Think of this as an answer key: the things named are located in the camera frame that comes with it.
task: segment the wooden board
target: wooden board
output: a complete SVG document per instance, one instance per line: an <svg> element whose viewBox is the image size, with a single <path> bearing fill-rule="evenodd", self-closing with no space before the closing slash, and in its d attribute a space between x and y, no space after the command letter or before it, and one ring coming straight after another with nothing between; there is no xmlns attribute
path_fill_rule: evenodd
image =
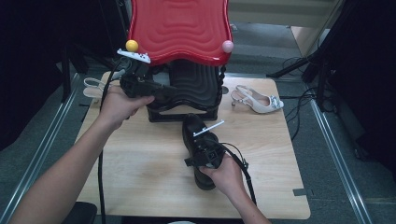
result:
<svg viewBox="0 0 396 224"><path fill-rule="evenodd" d="M232 106L230 94L237 84L277 95L272 79L226 77L224 86L230 92L223 95L219 120L206 121L206 126L221 119L225 121L211 131L220 142L233 144L241 150L249 163L258 207L265 215L269 218L309 218L306 196L293 194L294 189L304 186L283 110L257 114L246 105ZM92 101L78 137L97 117L99 104ZM219 190L198 189L193 169L184 162L188 157L181 122L151 123L146 108L141 108L107 141L103 165L106 213L147 217L240 217ZM78 200L100 207L96 164Z"/></svg>

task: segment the red lid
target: red lid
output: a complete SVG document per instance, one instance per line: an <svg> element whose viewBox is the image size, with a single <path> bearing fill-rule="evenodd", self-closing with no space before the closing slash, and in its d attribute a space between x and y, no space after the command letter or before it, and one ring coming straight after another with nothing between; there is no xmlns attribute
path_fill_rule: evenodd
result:
<svg viewBox="0 0 396 224"><path fill-rule="evenodd" d="M131 0L133 16L128 39L150 65L187 59L204 65L226 64L231 53L222 43L233 40L228 0Z"/></svg>

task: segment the pink ball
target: pink ball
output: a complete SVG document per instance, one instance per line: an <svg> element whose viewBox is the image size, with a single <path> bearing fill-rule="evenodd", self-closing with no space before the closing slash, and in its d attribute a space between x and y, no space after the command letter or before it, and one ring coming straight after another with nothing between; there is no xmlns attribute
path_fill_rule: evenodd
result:
<svg viewBox="0 0 396 224"><path fill-rule="evenodd" d="M230 53L231 51L233 51L233 41L231 40L224 41L222 44L222 48L224 52Z"/></svg>

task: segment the yellow ball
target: yellow ball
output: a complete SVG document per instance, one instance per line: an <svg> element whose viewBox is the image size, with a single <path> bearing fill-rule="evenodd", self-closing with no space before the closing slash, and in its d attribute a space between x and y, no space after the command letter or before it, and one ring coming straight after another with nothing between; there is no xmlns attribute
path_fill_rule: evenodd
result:
<svg viewBox="0 0 396 224"><path fill-rule="evenodd" d="M135 52L137 51L137 48L139 48L139 45L137 44L136 41L134 40L128 40L125 44L125 47L128 51L130 52Z"/></svg>

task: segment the high heel shoe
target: high heel shoe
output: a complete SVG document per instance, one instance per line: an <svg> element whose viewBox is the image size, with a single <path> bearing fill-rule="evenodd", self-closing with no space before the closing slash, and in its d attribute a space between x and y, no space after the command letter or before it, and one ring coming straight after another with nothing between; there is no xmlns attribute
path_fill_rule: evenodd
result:
<svg viewBox="0 0 396 224"><path fill-rule="evenodd" d="M255 112L259 114L270 113L283 107L283 102L276 96L266 96L260 94L250 87L237 85L236 90L231 92L233 98L232 105L242 103L249 105Z"/></svg>

